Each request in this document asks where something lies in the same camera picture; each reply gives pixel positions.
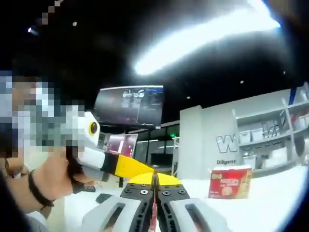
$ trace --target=display screen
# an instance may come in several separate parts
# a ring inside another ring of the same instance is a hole
[[[94,113],[102,124],[134,128],[160,128],[163,86],[130,86],[101,89]]]
[[[133,157],[138,134],[113,134],[107,142],[107,152]]]

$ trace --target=ceiling light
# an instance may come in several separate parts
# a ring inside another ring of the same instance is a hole
[[[138,60],[134,66],[136,73],[153,74],[198,48],[227,36],[280,28],[280,24],[267,14],[267,7],[259,1],[261,0],[250,1],[255,12],[246,8],[236,10],[207,23],[172,33]]]
[[[138,143],[138,144],[141,144],[141,143],[157,142],[157,141],[159,141],[159,140],[158,140],[158,139],[153,139],[153,140],[138,141],[137,143]]]

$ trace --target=black object on table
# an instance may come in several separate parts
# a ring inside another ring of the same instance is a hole
[[[96,192],[96,188],[94,186],[86,186],[83,192]]]
[[[109,199],[111,197],[110,194],[105,194],[105,193],[102,193],[100,194],[97,198],[96,198],[96,202],[101,204],[103,203],[104,201],[106,201],[107,199]]]

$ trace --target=shelf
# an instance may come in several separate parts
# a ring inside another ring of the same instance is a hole
[[[283,171],[289,170],[296,166],[296,160],[290,160],[286,163],[282,163],[270,168],[262,168],[262,169],[253,169],[252,170],[252,178],[264,177],[272,174],[281,173]]]
[[[293,104],[288,106],[290,114],[301,113],[303,111],[309,110],[309,101],[304,101],[301,103]]]
[[[308,133],[308,132],[309,132],[308,128],[303,128],[303,129],[295,130],[293,134],[294,136],[298,136],[298,135],[302,135],[303,133]]]
[[[266,139],[263,139],[263,140],[260,140],[260,141],[252,141],[252,142],[245,143],[245,144],[239,144],[239,147],[240,148],[244,148],[244,147],[248,147],[248,146],[252,147],[252,146],[256,146],[256,145],[269,143],[269,142],[275,141],[275,140],[282,140],[283,138],[289,137],[289,136],[291,136],[291,133],[288,131],[284,134],[277,135],[277,136],[274,136],[274,137],[271,137],[271,138],[266,138]]]
[[[259,123],[263,121],[268,121],[270,119],[278,118],[281,116],[282,112],[284,112],[284,107],[280,107],[271,111],[261,112],[258,114],[236,117],[236,121],[239,127],[243,125]]]

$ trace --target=red box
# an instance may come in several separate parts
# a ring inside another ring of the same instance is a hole
[[[247,166],[213,170],[208,197],[217,199],[247,198],[251,177],[252,169]]]

